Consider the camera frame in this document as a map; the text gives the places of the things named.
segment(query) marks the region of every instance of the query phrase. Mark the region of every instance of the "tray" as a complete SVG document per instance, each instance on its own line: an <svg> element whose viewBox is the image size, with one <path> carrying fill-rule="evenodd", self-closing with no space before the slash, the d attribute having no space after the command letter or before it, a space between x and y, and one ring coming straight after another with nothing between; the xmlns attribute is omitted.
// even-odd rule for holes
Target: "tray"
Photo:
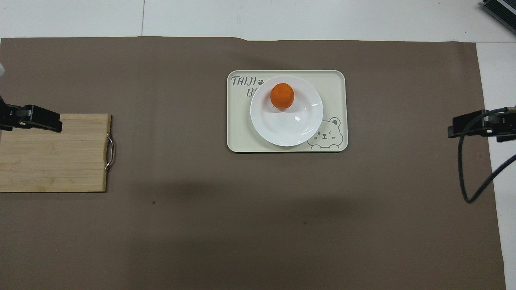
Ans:
<svg viewBox="0 0 516 290"><path fill-rule="evenodd" d="M0 192L106 191L115 154L111 115L61 114L60 120L61 133L35 128L2 132Z"/></svg>
<svg viewBox="0 0 516 290"><path fill-rule="evenodd" d="M324 114L317 131L319 138L292 147L282 147L263 139L251 122L250 105L256 89L279 75L293 75L308 81L322 99ZM252 152L340 152L348 146L346 84L336 70L237 70L228 75L227 143L237 153ZM332 132L334 139L320 136Z"/></svg>

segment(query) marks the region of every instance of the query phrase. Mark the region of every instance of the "black cable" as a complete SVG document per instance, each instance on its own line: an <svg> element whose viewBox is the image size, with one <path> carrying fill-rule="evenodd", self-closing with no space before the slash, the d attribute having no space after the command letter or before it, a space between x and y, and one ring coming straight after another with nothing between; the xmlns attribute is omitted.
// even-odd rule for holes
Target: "black cable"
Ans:
<svg viewBox="0 0 516 290"><path fill-rule="evenodd" d="M459 148L458 148L458 154L457 154L457 159L458 159L458 163L459 163L459 182L460 182L460 189L462 191L462 197L464 198L464 200L467 203L473 203L480 196L480 194L484 191L484 189L493 181L493 179L498 174L500 174L500 172L502 170L504 170L507 166L509 166L511 163L513 163L516 160L516 154L513 155L511 158L507 159L491 175L489 175L489 177L484 181L484 183L482 183L482 185L478 188L478 190L475 192L473 197L471 197L471 199L469 199L467 197L466 187L464 186L464 174L462 172L462 144L464 143L464 138L465 138L466 134L469 132L469 130L471 129L471 127L473 127L477 122L482 120L482 118L485 118L486 116L497 114L497 113L500 113L500 112L507 112L507 108L500 108L500 109L491 110L491 111L488 111L488 112L486 112L486 113L484 113L484 114L482 114L480 116L477 116L475 119L471 120L466 125L466 127L464 127L464 130L460 134L460 137L459 137Z"/></svg>

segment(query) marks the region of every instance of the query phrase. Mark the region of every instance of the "orange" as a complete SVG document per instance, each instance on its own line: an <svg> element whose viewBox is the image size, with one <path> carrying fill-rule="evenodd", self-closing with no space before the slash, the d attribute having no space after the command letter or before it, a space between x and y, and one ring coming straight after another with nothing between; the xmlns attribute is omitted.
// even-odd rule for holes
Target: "orange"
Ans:
<svg viewBox="0 0 516 290"><path fill-rule="evenodd" d="M294 90L288 84L277 84L270 92L270 101L278 109L287 109L294 102Z"/></svg>

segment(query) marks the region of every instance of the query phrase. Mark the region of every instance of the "metal handle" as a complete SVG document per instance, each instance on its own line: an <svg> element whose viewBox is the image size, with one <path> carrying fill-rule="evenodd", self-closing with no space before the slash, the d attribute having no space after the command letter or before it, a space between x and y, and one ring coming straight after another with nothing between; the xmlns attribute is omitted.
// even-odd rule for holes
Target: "metal handle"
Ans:
<svg viewBox="0 0 516 290"><path fill-rule="evenodd" d="M111 165L115 163L115 142L111 137L111 133L107 133L107 141L111 143L111 159L107 162L106 167L104 167L104 171L109 172Z"/></svg>

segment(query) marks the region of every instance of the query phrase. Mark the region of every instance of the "wooden cutting board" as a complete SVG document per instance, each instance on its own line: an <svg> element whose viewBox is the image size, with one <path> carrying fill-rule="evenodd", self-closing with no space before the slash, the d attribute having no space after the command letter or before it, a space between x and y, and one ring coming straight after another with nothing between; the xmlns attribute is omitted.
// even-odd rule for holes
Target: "wooden cutting board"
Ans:
<svg viewBox="0 0 516 290"><path fill-rule="evenodd" d="M109 114L61 114L62 132L2 131L1 192L105 191Z"/></svg>

